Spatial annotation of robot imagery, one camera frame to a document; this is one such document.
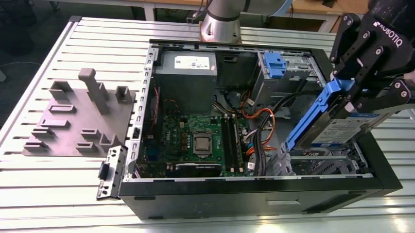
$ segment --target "blue drive bay bracket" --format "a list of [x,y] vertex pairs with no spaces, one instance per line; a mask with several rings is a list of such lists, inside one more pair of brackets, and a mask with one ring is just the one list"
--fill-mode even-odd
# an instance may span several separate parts
[[279,79],[286,73],[286,61],[279,53],[266,52],[265,62],[270,71],[270,78]]
[[306,115],[303,116],[301,122],[295,126],[287,137],[287,149],[293,150],[301,137],[306,133],[309,126],[315,122],[321,115],[329,110],[330,99],[341,91],[349,91],[354,85],[354,80],[341,80],[335,78],[330,83],[327,83],[317,101],[314,102],[311,108],[309,109]]

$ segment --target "white sticker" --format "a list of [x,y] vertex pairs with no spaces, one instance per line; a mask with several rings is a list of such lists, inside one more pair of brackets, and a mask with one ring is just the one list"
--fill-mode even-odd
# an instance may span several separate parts
[[254,106],[254,104],[255,104],[254,100],[250,99],[250,98],[247,98],[247,103],[248,103],[248,105],[251,105],[251,106]]
[[255,163],[248,163],[248,165],[247,165],[247,169],[250,169],[250,170],[255,170]]
[[334,119],[321,135],[313,141],[313,144],[322,144],[321,147],[329,147],[331,144],[346,143],[361,131],[361,126],[371,123],[377,117],[378,116],[366,116]]
[[176,56],[175,69],[210,69],[208,57]]

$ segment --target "aluminum table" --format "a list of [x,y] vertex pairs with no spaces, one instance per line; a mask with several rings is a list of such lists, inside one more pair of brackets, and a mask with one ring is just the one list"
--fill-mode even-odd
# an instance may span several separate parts
[[[78,71],[94,67],[107,89],[127,85],[139,92],[148,40],[199,40],[198,30],[192,24],[103,18],[83,18],[67,24],[0,131],[0,231],[414,232],[413,111],[403,111],[373,130],[405,188],[330,214],[142,221],[123,201],[95,200],[103,158],[22,155],[51,98],[54,81],[66,80],[74,88],[84,87]],[[329,33],[242,28],[244,44],[321,48],[327,53],[334,38]]]

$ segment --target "green circuit board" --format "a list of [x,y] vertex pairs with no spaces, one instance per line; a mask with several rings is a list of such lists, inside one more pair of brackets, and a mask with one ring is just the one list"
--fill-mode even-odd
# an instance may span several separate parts
[[[246,127],[246,120],[238,119],[239,130]],[[212,153],[202,158],[194,153],[194,136],[198,134],[210,135]],[[152,158],[154,150],[146,150],[147,157]],[[154,177],[163,177],[166,164],[168,163],[207,163],[222,165],[223,177],[244,176],[243,170],[226,169],[226,154],[222,136],[222,116],[194,116],[194,115],[166,115],[162,126],[162,141],[158,157],[148,162],[150,172]]]

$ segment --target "floor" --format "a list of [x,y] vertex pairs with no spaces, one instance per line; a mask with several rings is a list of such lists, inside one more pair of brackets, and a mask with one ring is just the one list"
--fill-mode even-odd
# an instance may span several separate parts
[[[7,75],[8,81],[0,83],[0,127],[3,126],[10,113],[24,93],[24,90],[39,69],[50,49],[59,37],[59,34],[68,22],[71,16],[102,17],[134,19],[132,9],[127,6],[110,6],[80,3],[60,3],[60,10],[55,12],[47,1],[36,0],[32,10],[36,16],[36,24],[27,27],[27,31],[35,43],[34,51],[23,56],[11,56],[0,50],[0,71]],[[140,9],[136,17],[143,18]],[[191,12],[184,10],[158,9],[158,21],[184,22],[187,14]],[[242,26],[263,27],[262,17],[244,15],[240,18]]]

